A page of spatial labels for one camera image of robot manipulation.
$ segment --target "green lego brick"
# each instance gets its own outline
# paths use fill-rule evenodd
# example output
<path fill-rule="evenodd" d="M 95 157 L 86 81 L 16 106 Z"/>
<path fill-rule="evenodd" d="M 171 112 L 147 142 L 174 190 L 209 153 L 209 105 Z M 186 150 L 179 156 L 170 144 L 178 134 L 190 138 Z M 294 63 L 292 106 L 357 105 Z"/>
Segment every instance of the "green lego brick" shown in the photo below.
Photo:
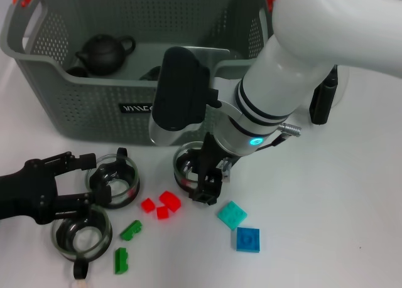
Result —
<path fill-rule="evenodd" d="M 246 219 L 247 213 L 243 211 L 237 204 L 231 201 L 218 214 L 221 219 L 231 230 L 235 230 L 239 224 Z"/>
<path fill-rule="evenodd" d="M 128 253 L 125 248 L 120 247 L 114 252 L 114 273 L 123 274 L 128 270 Z"/>
<path fill-rule="evenodd" d="M 120 238 L 122 238 L 124 241 L 130 241 L 136 233 L 141 231 L 142 227 L 143 225 L 141 222 L 136 220 L 121 232 Z"/>

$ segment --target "teapot handle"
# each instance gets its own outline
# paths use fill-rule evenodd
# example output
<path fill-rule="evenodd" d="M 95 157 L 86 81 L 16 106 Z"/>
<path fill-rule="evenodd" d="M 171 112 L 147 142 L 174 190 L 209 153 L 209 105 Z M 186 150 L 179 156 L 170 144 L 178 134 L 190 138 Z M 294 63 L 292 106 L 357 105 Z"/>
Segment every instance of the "teapot handle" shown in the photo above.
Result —
<path fill-rule="evenodd" d="M 123 37 L 118 38 L 117 40 L 118 40 L 118 42 L 120 42 L 120 43 L 123 43 L 124 41 L 130 41 L 130 42 L 131 42 L 130 48 L 128 48 L 128 49 L 124 52 L 125 56 L 130 55 L 130 54 L 135 50 L 135 48 L 136 48 L 136 41 L 135 41 L 134 38 L 131 37 L 131 36 L 123 36 Z"/>

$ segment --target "black teapot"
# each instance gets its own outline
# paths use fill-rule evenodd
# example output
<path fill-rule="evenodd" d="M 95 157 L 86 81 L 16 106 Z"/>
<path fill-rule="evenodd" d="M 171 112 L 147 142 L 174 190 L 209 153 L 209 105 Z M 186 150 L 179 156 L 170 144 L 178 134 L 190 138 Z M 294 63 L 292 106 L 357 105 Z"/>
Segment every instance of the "black teapot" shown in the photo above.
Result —
<path fill-rule="evenodd" d="M 131 42 L 131 47 L 124 49 L 122 43 Z M 90 73 L 98 76 L 106 76 L 121 68 L 124 60 L 136 48 L 133 37 L 123 36 L 114 38 L 110 35 L 96 35 L 92 37 L 82 51 L 75 56 L 82 61 Z"/>

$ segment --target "teapot spout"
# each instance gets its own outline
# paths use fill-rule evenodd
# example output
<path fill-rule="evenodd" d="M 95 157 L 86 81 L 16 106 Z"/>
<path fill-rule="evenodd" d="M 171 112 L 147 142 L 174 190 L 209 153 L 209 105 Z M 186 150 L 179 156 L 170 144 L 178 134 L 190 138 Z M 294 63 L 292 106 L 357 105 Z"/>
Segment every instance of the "teapot spout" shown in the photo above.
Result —
<path fill-rule="evenodd" d="M 82 62 L 87 62 L 88 61 L 88 54 L 83 53 L 81 51 L 78 51 L 75 53 L 75 56 L 81 60 Z"/>

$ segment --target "red lego brick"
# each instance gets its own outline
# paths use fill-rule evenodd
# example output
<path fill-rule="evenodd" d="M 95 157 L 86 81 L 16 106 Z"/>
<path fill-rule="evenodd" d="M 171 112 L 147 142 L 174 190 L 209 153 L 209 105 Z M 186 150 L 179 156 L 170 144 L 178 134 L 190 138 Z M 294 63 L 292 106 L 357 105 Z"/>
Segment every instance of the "red lego brick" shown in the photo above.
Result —
<path fill-rule="evenodd" d="M 176 212 L 182 206 L 182 202 L 180 201 L 180 199 L 178 199 L 176 195 L 168 191 L 164 192 L 159 197 L 159 200 L 172 212 Z"/>
<path fill-rule="evenodd" d="M 150 200 L 149 198 L 146 198 L 143 202 L 141 202 L 141 207 L 143 208 L 145 213 L 150 213 L 156 208 L 153 201 Z"/>
<path fill-rule="evenodd" d="M 158 219 L 167 219 L 169 218 L 169 210 L 165 206 L 161 206 L 156 209 L 156 215 L 158 216 Z"/>

